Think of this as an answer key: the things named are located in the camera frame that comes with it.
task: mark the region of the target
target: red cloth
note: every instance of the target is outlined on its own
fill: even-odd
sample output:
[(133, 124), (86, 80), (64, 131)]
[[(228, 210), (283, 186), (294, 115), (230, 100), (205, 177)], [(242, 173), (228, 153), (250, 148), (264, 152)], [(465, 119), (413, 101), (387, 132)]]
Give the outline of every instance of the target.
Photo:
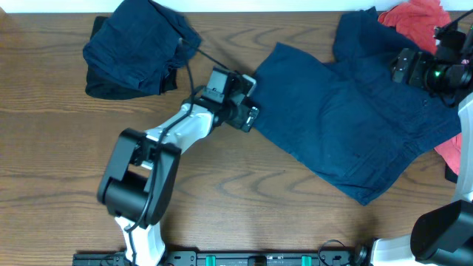
[[(378, 21), (414, 41), (421, 49), (435, 54), (435, 27), (450, 22), (449, 14), (443, 10), (440, 0), (410, 0), (382, 13)], [(435, 147), (454, 173), (460, 172), (461, 134)]]

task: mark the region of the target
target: folded dark clothing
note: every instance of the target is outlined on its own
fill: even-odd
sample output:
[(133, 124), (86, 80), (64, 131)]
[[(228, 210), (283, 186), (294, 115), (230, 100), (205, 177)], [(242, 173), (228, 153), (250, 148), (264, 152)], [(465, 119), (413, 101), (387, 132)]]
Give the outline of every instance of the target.
[(368, 204), (420, 154), (460, 132), (456, 109), (391, 81), (403, 48), (419, 49), (378, 23), (374, 9), (341, 17), (322, 64), (277, 44), (256, 71), (254, 126), (348, 196)]
[(178, 13), (151, 0), (125, 0), (84, 47), (84, 59), (101, 78), (159, 95), (163, 80), (195, 55), (200, 41)]
[[(100, 28), (102, 24), (107, 20), (107, 17), (98, 16), (94, 20), (94, 26), (92, 28), (92, 38)], [(88, 66), (87, 68), (87, 85), (86, 93), (94, 98), (106, 99), (106, 100), (126, 100), (132, 98), (138, 98), (143, 96), (149, 96), (149, 94), (137, 91), (135, 89), (125, 88), (116, 83), (108, 81), (105, 78), (97, 75), (95, 71)]]

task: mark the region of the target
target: wood grain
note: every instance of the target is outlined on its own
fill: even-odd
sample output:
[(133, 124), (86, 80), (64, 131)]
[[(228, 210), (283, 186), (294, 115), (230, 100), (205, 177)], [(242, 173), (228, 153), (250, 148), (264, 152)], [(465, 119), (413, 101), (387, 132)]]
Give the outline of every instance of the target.
[[(0, 265), (70, 265), (77, 251), (123, 248), (118, 226), (95, 199), (113, 145), (127, 127), (149, 129), (171, 117), (188, 94), (181, 71), (179, 89), (166, 95), (88, 97), (81, 51), (96, 15), (15, 14), (0, 21)], [(252, 73), (277, 41), (332, 60), (340, 15), (188, 18), (203, 50)], [(191, 68), (195, 82), (206, 83), (212, 63), (197, 55)], [(442, 159), (430, 152), (361, 207), (258, 131), (223, 126), (183, 155), (163, 235), (201, 250), (308, 250), (328, 239), (354, 245), (409, 233), (453, 191)]]

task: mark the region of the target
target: black cable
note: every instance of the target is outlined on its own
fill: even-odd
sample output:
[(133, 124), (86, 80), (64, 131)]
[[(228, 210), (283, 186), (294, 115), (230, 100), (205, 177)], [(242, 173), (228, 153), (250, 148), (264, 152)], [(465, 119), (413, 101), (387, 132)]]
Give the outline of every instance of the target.
[(325, 259), (322, 259), (322, 258), (321, 258), (321, 257), (322, 257), (321, 253), (322, 253), (322, 250), (324, 249), (325, 245), (326, 245), (326, 244), (329, 244), (329, 243), (333, 243), (333, 242), (339, 243), (339, 244), (342, 245), (344, 248), (346, 248), (345, 245), (343, 245), (343, 243), (340, 242), (340, 241), (338, 241), (337, 239), (328, 240), (327, 242), (325, 242), (324, 244), (322, 244), (322, 246), (319, 248), (319, 264), (323, 264), (323, 265), (325, 265), (325, 266), (333, 266), (333, 265), (328, 265), (328, 264), (325, 262)]
[(152, 174), (151, 174), (151, 177), (150, 177), (151, 178), (151, 183), (150, 183), (150, 186), (149, 186), (150, 190), (149, 190), (149, 193), (148, 193), (148, 197), (146, 198), (145, 205), (143, 206), (143, 210), (141, 211), (141, 215), (138, 218), (138, 220), (133, 224), (132, 227), (125, 229), (125, 232), (128, 233), (130, 246), (132, 248), (132, 254), (133, 254), (132, 265), (133, 266), (136, 265), (137, 252), (136, 252), (136, 249), (135, 249), (135, 244), (133, 242), (132, 232), (145, 219), (146, 213), (149, 210), (149, 205), (151, 204), (151, 201), (153, 199), (154, 184), (156, 183), (156, 179), (157, 179), (157, 164), (159, 163), (159, 159), (160, 159), (160, 145), (163, 142), (163, 139), (167, 135), (169, 130), (171, 130), (174, 126), (176, 126), (178, 123), (180, 123), (186, 117), (188, 117), (192, 113), (192, 109), (194, 108), (194, 98), (195, 98), (195, 95), (196, 95), (196, 92), (194, 91), (194, 79), (192, 78), (192, 73), (191, 73), (191, 69), (189, 67), (188, 58), (186, 56), (186, 51), (184, 50), (183, 52), (184, 52), (183, 53), (184, 54), (184, 61), (186, 63), (186, 69), (187, 69), (187, 73), (188, 73), (188, 76), (189, 76), (189, 83), (191, 85), (191, 96), (190, 96), (191, 106), (189, 107), (189, 109), (187, 110), (187, 112), (183, 116), (177, 118), (173, 123), (171, 123), (169, 126), (165, 127), (162, 130), (162, 132), (160, 134), (160, 137), (157, 139), (156, 151), (155, 151), (154, 162), (153, 162), (153, 170), (152, 170)]
[(466, 13), (464, 13), (463, 15), (461, 15), (460, 17), (458, 17), (454, 21), (452, 21), (452, 22), (448, 23), (447, 25), (443, 26), (438, 34), (441, 35), (442, 33), (446, 32), (452, 26), (456, 25), (460, 20), (464, 19), (465, 17), (467, 17), (468, 15), (470, 15), (472, 13), (473, 13), (473, 9), (466, 12)]
[(108, 262), (108, 259), (111, 259), (111, 258), (113, 258), (113, 257), (114, 257), (113, 254), (104, 256), (104, 257), (102, 258), (102, 260), (100, 261), (99, 265), (100, 265), (100, 266), (104, 266), (102, 263), (103, 263), (103, 262), (106, 262), (108, 266), (113, 266), (113, 264), (110, 264), (110, 262)]
[(190, 42), (188, 42), (187, 40), (185, 40), (184, 38), (181, 38), (181, 41), (182, 42), (185, 42), (190, 48), (194, 48), (196, 51), (200, 52), (202, 55), (204, 55), (206, 58), (208, 58), (209, 60), (213, 61), (215, 64), (218, 64), (219, 66), (223, 67), (224, 69), (228, 69), (226, 65), (220, 63), (217, 59), (214, 59), (213, 57), (211, 57), (210, 55), (206, 54), (204, 51), (202, 51), (201, 49), (199, 49), (199, 47), (196, 47), (195, 45), (191, 44)]

